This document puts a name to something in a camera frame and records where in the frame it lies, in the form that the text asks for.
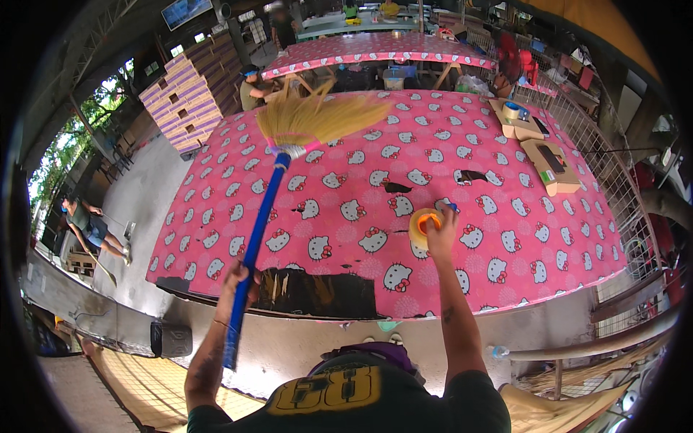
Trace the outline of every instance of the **green leaves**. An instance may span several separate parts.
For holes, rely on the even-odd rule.
[[[102,83],[81,105],[82,112],[93,128],[108,125],[111,113],[127,97],[125,85],[117,75],[109,77],[104,83],[107,87]],[[31,176],[29,195],[32,215],[42,205],[51,203],[65,175],[83,152],[86,155],[93,154],[94,146],[87,128],[74,114],[55,135],[41,160],[41,166]],[[35,231],[35,224],[32,223],[31,232]]]

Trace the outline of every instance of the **yellow number print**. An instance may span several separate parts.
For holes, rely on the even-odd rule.
[[[365,366],[287,382],[274,394],[267,412],[289,415],[348,410],[370,405],[379,398],[380,370]]]

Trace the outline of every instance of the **blue broom handle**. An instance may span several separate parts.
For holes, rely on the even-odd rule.
[[[291,157],[286,153],[279,153],[274,161],[275,169],[272,173],[270,183],[267,185],[265,197],[263,198],[260,210],[258,211],[257,219],[253,232],[248,241],[248,247],[245,250],[243,265],[248,269],[248,278],[238,283],[236,287],[236,295],[234,296],[234,308],[231,311],[231,320],[229,320],[229,330],[226,334],[226,346],[224,349],[223,366],[233,371],[236,370],[236,357],[238,356],[238,342],[240,341],[240,327],[243,325],[243,315],[245,313],[245,304],[248,297],[250,285],[253,283],[253,275],[255,273],[255,262],[258,258],[262,239],[265,235],[267,219],[270,217],[274,199],[277,197],[279,184],[284,172],[291,164]]]

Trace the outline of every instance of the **orange tape core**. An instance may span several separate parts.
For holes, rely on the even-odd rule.
[[[435,213],[424,213],[422,216],[419,217],[419,220],[416,222],[416,225],[419,227],[419,231],[423,234],[427,234],[426,232],[426,221],[428,219],[433,220],[433,224],[435,225],[435,228],[440,230],[440,228],[443,226],[443,224],[440,222],[440,219],[438,218],[438,215]]]

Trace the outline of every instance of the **smartphone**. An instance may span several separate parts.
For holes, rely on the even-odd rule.
[[[539,149],[539,152],[544,156],[544,159],[549,163],[554,173],[565,173],[565,168],[563,168],[565,162],[563,162],[562,158],[559,159],[559,157],[549,149],[549,146],[539,145],[536,146],[536,148]]]
[[[544,124],[541,123],[541,122],[539,121],[539,119],[537,119],[536,116],[532,116],[532,117],[534,117],[534,121],[536,122],[536,125],[539,126],[539,129],[541,130],[542,134],[544,134],[544,136],[547,137],[547,138],[550,137],[551,134],[549,134],[549,130],[546,129],[546,127],[544,126]]]

